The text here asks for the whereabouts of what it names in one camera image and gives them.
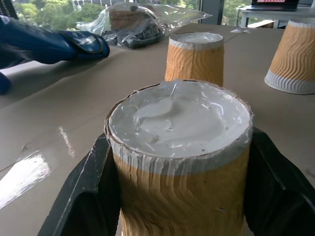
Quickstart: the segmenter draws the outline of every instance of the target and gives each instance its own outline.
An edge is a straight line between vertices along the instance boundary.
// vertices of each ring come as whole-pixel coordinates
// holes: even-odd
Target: upside-down paper cup
[[[170,36],[165,81],[204,80],[223,86],[223,37],[209,32]]]
[[[315,18],[289,21],[265,82],[285,92],[315,92]]]
[[[252,114],[203,81],[131,94],[105,120],[124,236],[241,236]]]

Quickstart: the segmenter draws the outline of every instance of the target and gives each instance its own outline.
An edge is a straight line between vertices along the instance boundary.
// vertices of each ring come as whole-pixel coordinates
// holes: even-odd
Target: white desk
[[[278,28],[279,21],[289,21],[292,18],[315,17],[315,9],[300,6],[296,11],[253,11],[247,7],[240,9],[242,12],[241,27],[247,27],[249,18],[275,20],[274,28]]]
[[[315,96],[280,92],[264,82],[283,30],[231,33],[234,29],[192,24],[181,31],[224,37],[224,86],[251,105],[255,126],[315,186],[307,171],[315,167]],[[165,40],[140,50],[112,47],[99,62],[32,62],[28,71],[5,71],[13,88],[0,96],[1,236],[37,235],[69,173],[103,132],[110,108],[135,89],[163,80],[167,45]],[[37,165],[50,172],[41,181],[25,179],[32,163],[21,160],[34,152],[41,158]],[[253,234],[246,228],[244,236]]]

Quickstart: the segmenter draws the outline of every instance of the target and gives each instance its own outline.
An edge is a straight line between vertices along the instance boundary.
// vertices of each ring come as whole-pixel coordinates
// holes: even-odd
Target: plastic bag
[[[161,41],[178,28],[211,15],[181,7],[122,2],[77,28],[101,35],[110,45],[135,49]]]

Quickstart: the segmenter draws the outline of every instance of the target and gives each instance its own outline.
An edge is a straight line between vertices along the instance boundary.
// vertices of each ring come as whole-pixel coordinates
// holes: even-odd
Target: tree
[[[67,5],[68,0],[30,0],[30,3],[33,3],[37,9],[42,9],[47,3],[53,3],[56,5]]]
[[[176,6],[181,0],[161,0],[160,4]]]
[[[228,19],[229,25],[235,25],[237,19],[237,9],[244,5],[243,0],[225,0],[223,16]]]
[[[32,21],[38,13],[38,9],[32,3],[15,3],[15,10],[19,19],[24,21]]]
[[[76,27],[77,22],[96,20],[104,8],[102,5],[86,3],[81,10],[74,11],[70,1],[66,4],[47,2],[36,15],[35,22],[48,30],[70,30]]]
[[[199,10],[199,0],[185,0],[186,8]]]

